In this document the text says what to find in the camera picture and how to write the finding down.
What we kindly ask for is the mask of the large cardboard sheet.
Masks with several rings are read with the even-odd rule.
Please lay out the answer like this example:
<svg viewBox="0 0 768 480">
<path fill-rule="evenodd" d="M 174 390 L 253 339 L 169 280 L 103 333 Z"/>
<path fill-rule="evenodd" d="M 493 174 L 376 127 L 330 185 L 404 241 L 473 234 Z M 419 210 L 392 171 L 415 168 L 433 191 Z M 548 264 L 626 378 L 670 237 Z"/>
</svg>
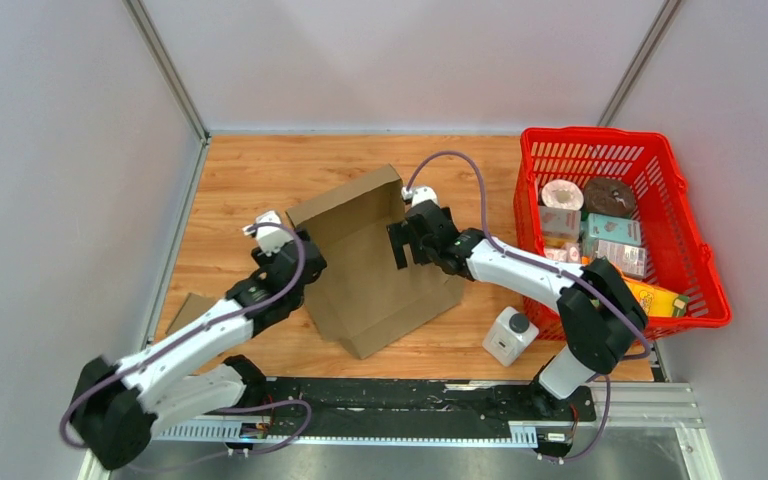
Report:
<svg viewBox="0 0 768 480">
<path fill-rule="evenodd" d="M 327 266 L 306 287 L 319 333 L 365 359 L 460 303 L 465 282 L 435 265 L 397 267 L 387 225 L 404 218 L 403 182 L 385 165 L 292 206 Z"/>
</svg>

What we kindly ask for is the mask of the small brown cardboard box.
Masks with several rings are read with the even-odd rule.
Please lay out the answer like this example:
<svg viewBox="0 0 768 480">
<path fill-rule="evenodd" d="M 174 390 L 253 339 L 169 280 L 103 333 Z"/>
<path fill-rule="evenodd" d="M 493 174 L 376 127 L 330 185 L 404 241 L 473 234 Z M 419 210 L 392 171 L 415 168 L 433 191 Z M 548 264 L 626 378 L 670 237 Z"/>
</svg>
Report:
<svg viewBox="0 0 768 480">
<path fill-rule="evenodd" d="M 206 313 L 214 304 L 216 299 L 206 297 L 195 293 L 188 293 L 183 304 L 174 315 L 169 327 L 166 330 L 167 335 L 171 335 L 189 325 L 201 315 Z"/>
</svg>

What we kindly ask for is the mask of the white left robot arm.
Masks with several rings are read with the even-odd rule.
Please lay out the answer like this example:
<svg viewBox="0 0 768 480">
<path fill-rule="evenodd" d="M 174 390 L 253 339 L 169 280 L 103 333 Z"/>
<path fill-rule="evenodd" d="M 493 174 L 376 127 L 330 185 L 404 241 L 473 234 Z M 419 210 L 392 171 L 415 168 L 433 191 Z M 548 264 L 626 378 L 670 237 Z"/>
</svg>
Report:
<svg viewBox="0 0 768 480">
<path fill-rule="evenodd" d="M 265 387 L 243 357 L 229 357 L 206 373 L 198 370 L 300 309 L 305 287 L 327 262 L 303 227 L 259 221 L 245 232 L 257 241 L 251 255 L 258 268 L 204 314 L 135 354 L 113 362 L 99 356 L 84 365 L 58 425 L 64 443 L 90 450 L 105 469 L 117 470 L 181 422 L 262 408 Z"/>
</svg>

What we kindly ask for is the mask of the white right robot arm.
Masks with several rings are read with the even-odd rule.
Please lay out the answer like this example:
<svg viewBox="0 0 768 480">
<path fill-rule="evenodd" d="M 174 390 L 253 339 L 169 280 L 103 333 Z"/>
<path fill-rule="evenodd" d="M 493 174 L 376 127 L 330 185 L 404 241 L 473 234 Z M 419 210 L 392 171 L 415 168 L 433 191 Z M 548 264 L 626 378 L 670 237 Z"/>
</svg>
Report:
<svg viewBox="0 0 768 480">
<path fill-rule="evenodd" d="M 580 385 L 609 375 L 634 341 L 646 341 L 647 314 L 604 258 L 586 265 L 559 262 L 483 230 L 460 230 L 449 208 L 431 200 L 411 207 L 386 230 L 400 269 L 410 262 L 433 264 L 451 276 L 504 287 L 559 315 L 566 345 L 531 382 L 530 404 L 543 418 L 558 417 Z"/>
</svg>

